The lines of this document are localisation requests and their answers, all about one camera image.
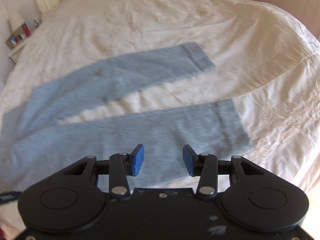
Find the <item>bed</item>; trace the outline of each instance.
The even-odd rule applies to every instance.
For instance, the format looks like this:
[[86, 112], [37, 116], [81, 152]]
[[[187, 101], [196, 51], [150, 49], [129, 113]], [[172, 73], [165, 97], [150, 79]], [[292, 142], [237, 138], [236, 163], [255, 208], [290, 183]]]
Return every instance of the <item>bed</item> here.
[[[253, 143], [244, 157], [306, 192], [319, 181], [320, 44], [290, 14], [249, 0], [36, 2], [43, 21], [0, 95], [1, 119], [26, 102], [35, 87], [84, 66], [196, 42], [216, 65], [214, 72], [132, 93], [64, 123], [231, 98]], [[186, 177], [154, 186], [196, 184]], [[227, 184], [221, 178], [221, 190]]]

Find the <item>picture frame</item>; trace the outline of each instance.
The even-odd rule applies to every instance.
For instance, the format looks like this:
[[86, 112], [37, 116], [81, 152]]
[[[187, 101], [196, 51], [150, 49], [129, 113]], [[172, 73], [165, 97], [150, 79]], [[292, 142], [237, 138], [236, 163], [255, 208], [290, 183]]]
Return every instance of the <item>picture frame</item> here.
[[18, 35], [12, 34], [6, 41], [5, 44], [8, 45], [9, 48], [13, 49], [15, 48], [20, 41], [22, 41], [22, 38]]

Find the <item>white nightstand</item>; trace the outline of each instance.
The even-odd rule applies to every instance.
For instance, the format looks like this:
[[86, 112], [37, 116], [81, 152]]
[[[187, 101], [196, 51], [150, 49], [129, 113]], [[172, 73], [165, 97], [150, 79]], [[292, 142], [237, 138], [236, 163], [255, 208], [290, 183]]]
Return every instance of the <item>white nightstand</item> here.
[[25, 38], [23, 41], [19, 42], [19, 44], [8, 54], [8, 58], [12, 59], [14, 63], [17, 63], [20, 53], [27, 42], [28, 38]]

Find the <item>silver rivet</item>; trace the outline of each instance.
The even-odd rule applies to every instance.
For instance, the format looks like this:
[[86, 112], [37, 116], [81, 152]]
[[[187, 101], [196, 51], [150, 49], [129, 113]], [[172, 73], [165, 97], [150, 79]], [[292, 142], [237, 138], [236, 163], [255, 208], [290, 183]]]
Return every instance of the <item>silver rivet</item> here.
[[165, 198], [165, 197], [167, 197], [168, 195], [166, 194], [166, 193], [160, 193], [159, 194], [159, 197], [161, 197], [161, 198]]
[[112, 188], [111, 191], [113, 194], [116, 194], [116, 195], [124, 195], [127, 193], [128, 190], [125, 187], [118, 186], [118, 187]]
[[215, 190], [214, 190], [214, 188], [213, 187], [201, 187], [200, 189], [199, 189], [199, 192], [201, 193], [201, 194], [203, 194], [203, 195], [212, 195], [214, 192], [215, 192]]

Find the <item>red bottle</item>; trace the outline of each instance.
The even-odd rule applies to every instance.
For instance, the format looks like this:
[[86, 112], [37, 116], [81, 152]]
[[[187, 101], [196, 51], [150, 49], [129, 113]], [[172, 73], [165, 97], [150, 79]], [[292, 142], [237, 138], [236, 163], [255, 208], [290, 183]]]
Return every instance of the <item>red bottle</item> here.
[[26, 24], [22, 25], [21, 28], [27, 37], [29, 37], [31, 35], [31, 32], [29, 31], [29, 28]]

